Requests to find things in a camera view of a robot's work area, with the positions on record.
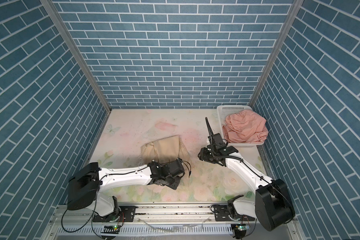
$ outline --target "beige garment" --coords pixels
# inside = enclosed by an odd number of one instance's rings
[[[179,157],[193,165],[188,151],[178,135],[144,144],[141,146],[141,156],[144,164],[148,164],[152,160],[167,163]]]

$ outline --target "laundry basket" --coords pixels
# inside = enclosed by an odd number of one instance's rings
[[[234,113],[240,113],[245,109],[251,109],[250,106],[247,105],[220,105],[217,107],[217,116],[219,118],[219,125],[220,125],[220,134],[221,137],[224,138],[223,127],[222,125],[226,125],[225,118]],[[263,145],[262,143],[230,143],[231,146],[238,146],[238,147],[252,147],[257,145]]]

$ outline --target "red wire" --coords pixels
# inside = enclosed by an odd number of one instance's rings
[[[123,213],[123,223],[121,224],[122,226],[124,226],[124,213]]]
[[[250,221],[248,220],[248,218],[247,218],[246,215],[244,215],[244,217],[247,219],[247,221],[248,221],[248,226],[249,226],[249,225],[250,225]]]
[[[119,217],[119,220],[117,221],[117,226],[119,226],[120,218],[121,218],[121,216]]]

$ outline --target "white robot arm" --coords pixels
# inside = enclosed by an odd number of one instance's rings
[[[295,216],[288,188],[281,179],[273,180],[247,162],[238,150],[228,146],[220,133],[213,134],[206,119],[209,132],[209,145],[198,154],[202,161],[228,167],[243,179],[255,193],[255,202],[246,200],[243,195],[228,200],[228,212],[232,219],[243,215],[257,218],[268,231],[292,220]]]
[[[119,208],[114,197],[103,194],[105,190],[127,185],[165,185],[177,189],[185,171],[183,161],[176,159],[166,164],[149,164],[123,168],[100,168],[97,162],[83,167],[68,182],[68,210],[88,208],[101,217],[118,216]]]

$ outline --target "blue brick wallpaper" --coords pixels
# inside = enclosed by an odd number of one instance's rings
[[[112,108],[247,104],[293,0],[54,0]]]
[[[0,240],[41,237],[105,115],[39,0],[0,1]]]
[[[307,239],[360,239],[360,1],[305,0],[255,110]]]

